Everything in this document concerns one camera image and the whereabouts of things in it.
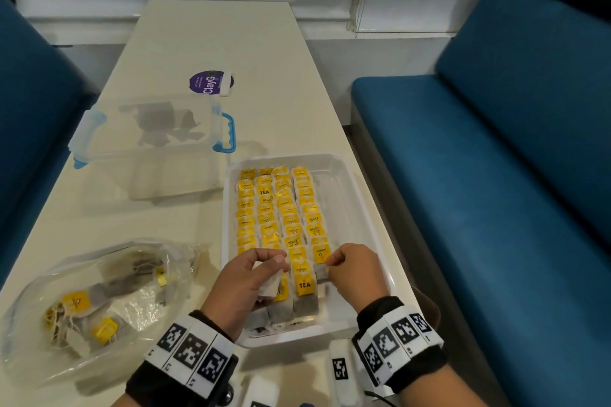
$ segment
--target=white table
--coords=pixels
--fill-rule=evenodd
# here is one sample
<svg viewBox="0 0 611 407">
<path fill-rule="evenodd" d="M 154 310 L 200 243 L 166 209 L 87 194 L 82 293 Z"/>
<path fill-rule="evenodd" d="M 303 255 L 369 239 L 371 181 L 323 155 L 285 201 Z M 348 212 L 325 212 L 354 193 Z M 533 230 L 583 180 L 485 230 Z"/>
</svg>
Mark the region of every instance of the white table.
<svg viewBox="0 0 611 407">
<path fill-rule="evenodd" d="M 288 3 L 150 1 L 100 100 L 188 93 L 189 78 L 209 69 L 236 77 L 232 95 L 223 102 L 236 120 L 238 141 L 227 162 L 263 154 L 341 156 L 355 174 L 383 247 L 379 253 L 386 256 L 401 299 L 417 305 Z M 70 159 L 0 293 L 0 313 L 60 259 L 151 236 L 209 246 L 210 266 L 200 273 L 187 306 L 199 307 L 220 267 L 221 205 L 221 191 L 159 203 L 130 201 L 93 164 L 75 170 Z M 279 405 L 328 405 L 324 361 L 329 341 L 319 337 L 267 350 L 240 348 L 234 380 L 260 373 L 280 383 Z M 72 385 L 67 391 L 60 387 L 26 395 L 0 371 L 3 404 L 11 406 L 38 401 L 105 407 L 123 389 L 118 385 L 83 397 Z"/>
</svg>

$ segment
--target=purple sticker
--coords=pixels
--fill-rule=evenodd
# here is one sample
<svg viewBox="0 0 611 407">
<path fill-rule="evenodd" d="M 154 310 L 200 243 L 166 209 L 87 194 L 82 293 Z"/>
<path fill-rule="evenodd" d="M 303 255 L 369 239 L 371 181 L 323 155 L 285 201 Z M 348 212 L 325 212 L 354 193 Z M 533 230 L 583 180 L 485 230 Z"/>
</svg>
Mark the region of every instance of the purple sticker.
<svg viewBox="0 0 611 407">
<path fill-rule="evenodd" d="M 221 93 L 223 71 L 202 71 L 189 79 L 189 88 L 197 94 L 217 95 Z"/>
</svg>

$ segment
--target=clear plastic bag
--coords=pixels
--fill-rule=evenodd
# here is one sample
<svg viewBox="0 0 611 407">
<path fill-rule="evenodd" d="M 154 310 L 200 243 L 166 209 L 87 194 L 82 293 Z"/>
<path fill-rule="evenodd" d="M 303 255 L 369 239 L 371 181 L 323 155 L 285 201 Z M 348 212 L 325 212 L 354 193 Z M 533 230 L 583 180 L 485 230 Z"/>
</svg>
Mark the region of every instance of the clear plastic bag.
<svg viewBox="0 0 611 407">
<path fill-rule="evenodd" d="M 195 250 L 136 239 L 67 258 L 24 288 L 0 322 L 18 385 L 133 371 L 189 297 Z"/>
</svg>

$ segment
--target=left hand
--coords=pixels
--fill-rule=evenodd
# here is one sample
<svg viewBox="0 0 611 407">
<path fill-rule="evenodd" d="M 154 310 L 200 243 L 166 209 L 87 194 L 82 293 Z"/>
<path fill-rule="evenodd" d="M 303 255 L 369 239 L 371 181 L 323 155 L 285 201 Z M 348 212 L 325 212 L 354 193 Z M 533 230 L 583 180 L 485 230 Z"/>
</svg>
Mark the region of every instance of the left hand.
<svg viewBox="0 0 611 407">
<path fill-rule="evenodd" d="M 253 270 L 256 261 L 263 264 Z M 289 270 L 286 252 L 280 249 L 249 249 L 234 257 L 214 282 L 202 312 L 236 341 L 255 306 L 259 288 L 279 270 Z"/>
</svg>

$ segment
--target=white tray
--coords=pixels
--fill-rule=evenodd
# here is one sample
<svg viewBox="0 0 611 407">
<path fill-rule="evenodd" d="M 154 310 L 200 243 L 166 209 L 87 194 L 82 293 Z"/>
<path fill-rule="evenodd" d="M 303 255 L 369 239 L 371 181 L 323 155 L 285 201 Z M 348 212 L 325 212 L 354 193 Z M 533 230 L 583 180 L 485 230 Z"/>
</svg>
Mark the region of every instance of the white tray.
<svg viewBox="0 0 611 407">
<path fill-rule="evenodd" d="M 332 248 L 338 248 L 342 243 L 362 243 L 376 252 L 380 251 L 378 235 L 365 208 L 361 192 L 346 163 L 339 156 L 329 153 L 261 156 L 231 164 L 227 168 L 223 191 L 221 249 L 223 266 L 236 255 L 233 212 L 237 202 L 235 185 L 240 171 L 276 166 L 288 168 L 303 166 L 310 171 L 314 179 L 317 199 L 327 222 L 327 236 Z M 379 258 L 386 271 L 390 292 L 396 294 L 395 283 L 388 271 L 384 255 L 380 255 Z M 253 337 L 243 331 L 238 344 L 242 347 L 254 348 L 357 327 L 355 311 L 331 283 L 319 284 L 318 296 L 320 312 L 316 317 L 308 317 L 298 323 L 293 322 L 290 330 L 276 334 Z"/>
</svg>

